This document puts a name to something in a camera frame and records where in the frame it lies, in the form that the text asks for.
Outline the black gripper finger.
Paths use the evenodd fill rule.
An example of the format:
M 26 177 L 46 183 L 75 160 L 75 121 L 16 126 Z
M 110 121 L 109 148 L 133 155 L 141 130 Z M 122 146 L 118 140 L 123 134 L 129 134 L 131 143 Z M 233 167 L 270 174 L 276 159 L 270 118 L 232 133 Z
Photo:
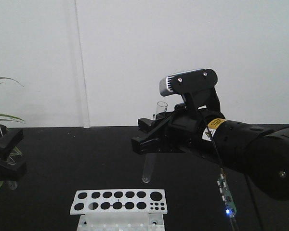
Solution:
M 0 181 L 19 181 L 26 174 L 26 162 L 18 161 L 11 165 L 0 159 Z
M 0 138 L 0 154 L 9 155 L 13 148 L 24 138 L 23 130 L 4 130 L 3 132 L 4 136 Z

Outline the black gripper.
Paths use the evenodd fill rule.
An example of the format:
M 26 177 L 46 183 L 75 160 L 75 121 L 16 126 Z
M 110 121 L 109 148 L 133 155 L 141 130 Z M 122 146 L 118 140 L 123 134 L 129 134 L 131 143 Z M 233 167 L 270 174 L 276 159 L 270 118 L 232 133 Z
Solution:
M 137 154 L 152 153 L 216 153 L 215 130 L 209 126 L 213 120 L 225 119 L 221 112 L 201 108 L 192 118 L 185 104 L 175 106 L 172 112 L 157 109 L 155 120 L 138 119 L 142 137 L 131 139 Z

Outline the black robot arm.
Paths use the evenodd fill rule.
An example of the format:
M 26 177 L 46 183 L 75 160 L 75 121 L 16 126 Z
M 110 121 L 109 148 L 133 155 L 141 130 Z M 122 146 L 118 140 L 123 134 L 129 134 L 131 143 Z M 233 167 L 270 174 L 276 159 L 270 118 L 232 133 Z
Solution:
M 222 113 L 199 109 L 190 115 L 184 104 L 157 120 L 141 118 L 144 133 L 132 138 L 138 154 L 192 153 L 246 174 L 265 194 L 289 200 L 289 124 L 248 124 Z

